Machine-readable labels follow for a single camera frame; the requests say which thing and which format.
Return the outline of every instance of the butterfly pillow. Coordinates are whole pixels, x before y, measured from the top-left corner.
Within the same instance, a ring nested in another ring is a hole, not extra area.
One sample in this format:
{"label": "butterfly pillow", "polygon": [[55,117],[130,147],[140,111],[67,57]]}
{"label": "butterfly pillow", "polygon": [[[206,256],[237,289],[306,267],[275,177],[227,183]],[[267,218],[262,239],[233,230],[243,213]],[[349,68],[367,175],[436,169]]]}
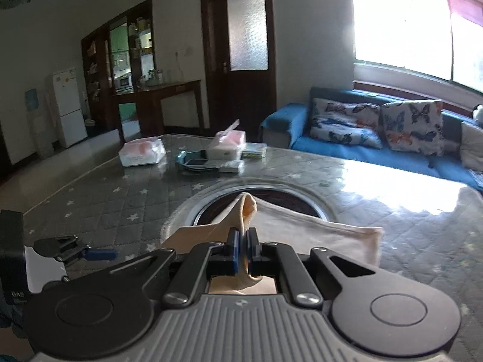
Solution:
{"label": "butterfly pillow", "polygon": [[444,152],[441,101],[404,101],[382,105],[387,142],[393,151],[442,156]]}
{"label": "butterfly pillow", "polygon": [[327,123],[326,119],[319,119],[310,129],[311,138],[330,141],[339,144],[361,145],[382,148],[382,141],[377,133],[369,128]]}
{"label": "butterfly pillow", "polygon": [[377,131],[381,107],[372,103],[342,103],[328,99],[312,100],[312,118],[341,118],[352,121],[359,128]]}

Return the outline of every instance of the gray ridged plate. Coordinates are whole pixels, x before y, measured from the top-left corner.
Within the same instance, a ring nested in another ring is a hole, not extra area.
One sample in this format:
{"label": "gray ridged plate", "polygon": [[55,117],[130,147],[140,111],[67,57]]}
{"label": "gray ridged plate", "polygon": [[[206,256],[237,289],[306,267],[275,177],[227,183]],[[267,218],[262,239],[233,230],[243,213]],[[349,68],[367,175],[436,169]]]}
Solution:
{"label": "gray ridged plate", "polygon": [[[282,295],[202,295],[194,306],[164,312],[142,341],[103,362],[383,362],[333,332],[315,310]],[[449,362],[439,354],[414,360]],[[38,354],[34,362],[56,359]]]}

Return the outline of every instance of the blue sofa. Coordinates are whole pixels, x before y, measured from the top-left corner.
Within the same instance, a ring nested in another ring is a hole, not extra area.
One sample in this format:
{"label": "blue sofa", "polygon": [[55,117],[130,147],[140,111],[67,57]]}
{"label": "blue sofa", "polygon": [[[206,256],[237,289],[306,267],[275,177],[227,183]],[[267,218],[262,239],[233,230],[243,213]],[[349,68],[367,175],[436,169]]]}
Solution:
{"label": "blue sofa", "polygon": [[[393,96],[368,93],[361,90],[333,90],[313,87],[310,98],[323,98],[344,103],[375,103],[383,105],[387,102],[402,99]],[[385,138],[381,137],[384,147],[381,150],[364,146],[349,146],[339,143],[325,142],[309,136],[310,105],[290,103],[271,114],[261,124],[263,142],[270,146],[291,148],[297,151],[312,152],[335,158],[359,160],[372,164],[392,167],[427,176],[462,182],[480,192],[483,186],[472,177],[459,159],[459,151],[445,150],[443,157],[425,156],[415,152],[392,151]],[[457,148],[461,144],[461,122],[475,123],[472,119],[443,110],[443,136]]]}

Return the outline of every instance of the wall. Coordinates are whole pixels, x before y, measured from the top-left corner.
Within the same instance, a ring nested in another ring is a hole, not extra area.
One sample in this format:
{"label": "wall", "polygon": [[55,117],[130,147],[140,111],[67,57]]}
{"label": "wall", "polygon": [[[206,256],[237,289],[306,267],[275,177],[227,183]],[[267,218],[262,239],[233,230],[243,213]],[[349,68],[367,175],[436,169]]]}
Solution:
{"label": "wall", "polygon": [[[83,78],[80,40],[142,1],[32,0],[0,11],[0,23],[9,24],[0,29],[2,62],[8,61],[0,65],[0,122],[13,163],[34,151],[25,91],[42,89],[49,73],[71,66]],[[312,85],[352,88],[351,0],[273,1],[278,106],[306,101]],[[200,0],[153,0],[153,22],[158,69],[173,81],[202,79],[208,127]],[[197,126],[191,95],[163,100],[163,112],[166,125]]]}
{"label": "wall", "polygon": [[353,88],[352,0],[273,0],[278,107]]}

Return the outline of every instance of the white refrigerator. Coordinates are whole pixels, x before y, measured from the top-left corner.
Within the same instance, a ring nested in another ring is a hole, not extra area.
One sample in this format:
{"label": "white refrigerator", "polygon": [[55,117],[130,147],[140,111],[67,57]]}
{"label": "white refrigerator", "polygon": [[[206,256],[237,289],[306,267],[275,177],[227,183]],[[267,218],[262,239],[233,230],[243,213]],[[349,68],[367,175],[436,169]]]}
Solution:
{"label": "white refrigerator", "polygon": [[75,69],[49,75],[46,87],[47,104],[60,145],[68,148],[85,139],[88,134],[81,111]]}

